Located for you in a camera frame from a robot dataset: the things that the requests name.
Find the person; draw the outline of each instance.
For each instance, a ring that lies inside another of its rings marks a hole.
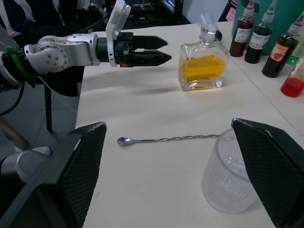
[[[90,0],[0,0],[0,25],[19,46],[36,44],[42,37],[68,36],[78,31],[103,31],[99,23],[86,28],[103,17]],[[84,67],[69,67],[42,78],[56,92],[77,96],[77,83],[82,82]]]

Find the clear glass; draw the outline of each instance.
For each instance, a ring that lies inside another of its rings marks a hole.
[[[214,39],[214,35],[202,34],[200,42],[181,46],[179,82],[183,91],[222,87],[229,52]]]
[[[228,214],[240,213],[258,199],[233,129],[224,131],[216,141],[201,189],[213,208]]]

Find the spoon bowl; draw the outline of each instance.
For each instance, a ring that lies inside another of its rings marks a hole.
[[[131,146],[133,144],[136,143],[136,140],[134,139],[130,139],[130,138],[126,138],[126,137],[121,137],[117,140],[118,144],[122,147],[127,147],[127,146]]]

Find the red liquid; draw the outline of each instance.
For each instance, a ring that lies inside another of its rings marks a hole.
[[[281,87],[286,96],[298,97],[304,89],[304,81],[296,77],[289,77]]]

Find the bottle label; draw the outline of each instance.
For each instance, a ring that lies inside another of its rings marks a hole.
[[[236,42],[245,43],[247,42],[251,29],[238,28],[236,38],[234,39]]]
[[[269,41],[270,35],[268,36],[261,36],[258,35],[257,33],[252,33],[252,37],[249,43],[249,46],[251,48],[257,49],[257,50],[262,50],[266,48],[266,44]]]
[[[289,49],[289,47],[285,47],[283,45],[276,43],[274,49],[272,49],[270,57],[274,61],[281,62],[288,49]]]

